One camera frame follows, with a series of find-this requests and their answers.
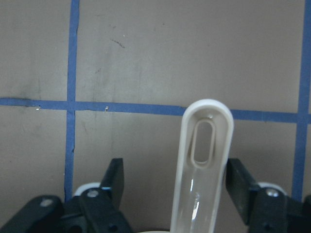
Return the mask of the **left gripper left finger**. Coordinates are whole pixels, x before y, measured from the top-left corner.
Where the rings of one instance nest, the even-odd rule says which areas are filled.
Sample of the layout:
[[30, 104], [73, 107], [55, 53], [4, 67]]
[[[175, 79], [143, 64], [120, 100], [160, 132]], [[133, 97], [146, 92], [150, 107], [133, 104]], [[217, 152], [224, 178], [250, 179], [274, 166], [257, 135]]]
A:
[[63, 203], [58, 196], [29, 200], [1, 227], [2, 233], [131, 233], [119, 210], [124, 189], [121, 158], [112, 159], [96, 187]]

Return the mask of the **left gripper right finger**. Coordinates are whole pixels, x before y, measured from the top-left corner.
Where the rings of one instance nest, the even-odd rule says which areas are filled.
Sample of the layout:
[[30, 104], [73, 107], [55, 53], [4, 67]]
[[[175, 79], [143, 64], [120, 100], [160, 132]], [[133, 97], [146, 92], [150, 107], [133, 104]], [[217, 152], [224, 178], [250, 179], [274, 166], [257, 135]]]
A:
[[278, 185], [257, 182], [237, 158], [228, 159], [226, 190], [250, 233], [309, 233], [311, 197], [289, 197]]

